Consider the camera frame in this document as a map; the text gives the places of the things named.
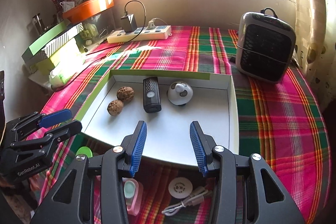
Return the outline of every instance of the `green lid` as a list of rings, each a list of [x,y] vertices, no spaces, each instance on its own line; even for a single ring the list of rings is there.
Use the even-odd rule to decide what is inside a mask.
[[[51,28],[43,35],[41,35],[22,54],[24,62],[28,62],[28,60],[31,59],[35,54],[37,54],[48,42],[50,42],[53,38],[55,38],[66,29],[67,25],[65,21],[62,21],[61,23],[57,24],[55,27]]]
[[[132,198],[135,195],[135,183],[131,180],[127,180],[124,185],[125,198]]]
[[[88,148],[87,146],[82,146],[80,149],[77,150],[76,155],[79,154],[84,154],[86,155],[88,158],[92,158],[93,154],[90,148]]]

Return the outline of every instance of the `metal screw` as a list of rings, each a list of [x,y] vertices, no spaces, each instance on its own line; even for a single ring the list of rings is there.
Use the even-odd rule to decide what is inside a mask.
[[[261,160],[261,156],[257,153],[252,154],[252,159],[254,160]]]
[[[82,160],[85,160],[85,155],[84,154],[79,154],[76,156],[76,160],[78,161],[82,161]]]
[[[113,152],[119,153],[119,152],[122,152],[123,149],[124,148],[122,146],[115,146],[115,147],[113,147]]]
[[[223,152],[223,151],[224,151],[224,147],[221,146],[221,145],[216,145],[216,146],[215,146],[215,151],[216,151],[216,152]]]

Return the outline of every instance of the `white round sticker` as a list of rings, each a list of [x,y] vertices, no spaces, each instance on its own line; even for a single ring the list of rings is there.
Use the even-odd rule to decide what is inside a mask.
[[[193,184],[187,178],[178,177],[169,183],[168,190],[172,197],[183,199],[191,194]]]

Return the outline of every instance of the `yellow box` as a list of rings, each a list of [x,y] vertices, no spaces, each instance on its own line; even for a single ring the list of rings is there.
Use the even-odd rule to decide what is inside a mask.
[[[62,61],[74,58],[80,55],[80,51],[77,47],[75,38],[70,39],[66,44],[58,49],[52,56],[48,59],[40,61],[36,64],[37,69],[42,75],[49,75],[50,72]]]

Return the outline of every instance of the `black cable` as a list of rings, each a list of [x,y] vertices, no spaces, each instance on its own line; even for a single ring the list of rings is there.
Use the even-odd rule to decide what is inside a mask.
[[[127,15],[126,6],[127,6],[127,4],[129,4],[131,2],[139,2],[142,5],[142,7],[143,7],[143,11],[144,11],[145,15],[144,15],[144,21],[143,21],[143,26],[142,26],[141,31],[135,37],[133,37],[132,39],[128,40],[127,42],[130,42],[133,39],[137,38],[141,34],[141,32],[143,31],[143,29],[145,28],[145,25],[146,25],[146,8],[145,8],[144,4],[141,1],[139,1],[139,0],[130,0],[129,2],[127,2],[125,4],[125,9],[124,9],[125,10],[125,15]]]
[[[143,31],[143,29],[144,29],[145,26],[146,26],[146,8],[145,8],[144,4],[143,4],[141,1],[139,1],[139,0],[130,0],[129,2],[127,2],[127,3],[125,4],[125,8],[124,8],[125,13],[127,13],[127,11],[126,11],[126,6],[127,6],[127,4],[129,4],[130,2],[139,2],[139,3],[142,5],[142,7],[143,7],[143,11],[144,11],[144,21],[143,21],[143,26],[142,26],[141,31],[140,31],[135,37],[133,37],[132,39],[126,41],[125,43],[131,42],[131,41],[133,41],[134,39],[136,39],[136,38],[141,34],[141,32]],[[101,49],[101,50],[98,50],[98,51],[95,51],[95,52],[88,53],[86,56],[88,56],[88,55],[90,55],[90,54],[97,53],[97,52],[102,52],[102,51],[105,51],[105,50],[107,50],[107,49],[109,49],[109,48],[113,48],[113,47],[115,47],[115,46],[107,47],[107,48],[104,48],[104,49]]]
[[[129,3],[131,3],[131,2],[139,2],[139,3],[142,5],[142,7],[143,7],[143,11],[144,11],[144,21],[143,21],[143,26],[142,26],[141,31],[140,31],[135,37],[133,37],[132,39],[128,40],[128,41],[125,42],[125,43],[128,43],[128,42],[134,40],[135,38],[137,38],[137,37],[139,36],[139,34],[141,34],[141,32],[143,31],[143,29],[144,29],[145,26],[146,26],[146,8],[145,8],[144,4],[143,4],[141,1],[139,1],[139,0],[130,0],[129,2],[127,2],[127,3],[125,4],[125,14],[127,14],[126,6],[127,6],[127,4],[129,4]],[[111,46],[111,47],[103,48],[103,49],[101,49],[101,50],[98,50],[98,51],[95,51],[95,52],[88,53],[86,56],[88,56],[88,55],[90,55],[90,54],[97,53],[97,52],[103,52],[103,51],[106,51],[106,50],[108,50],[108,49],[110,49],[110,48],[114,48],[114,47],[115,47],[115,46]],[[106,57],[107,57],[107,54],[106,54],[105,56],[102,56],[102,57],[99,58],[99,59],[93,60],[93,61],[92,61],[92,62],[91,62],[85,69],[83,69],[80,73],[78,73],[78,74],[75,76],[75,78],[73,78],[70,82],[66,83],[66,85],[61,86],[61,87],[56,88],[56,89],[53,89],[53,87],[51,87],[51,89],[52,89],[54,92],[61,91],[61,90],[65,89],[68,85],[70,85],[73,81],[75,81],[75,80],[77,79],[77,77],[78,77],[79,75],[81,75],[82,72],[85,71],[89,66],[91,66],[93,63],[95,63],[95,62],[97,62],[97,61],[100,61],[100,60],[102,60],[102,59],[104,59],[104,58],[106,58]]]

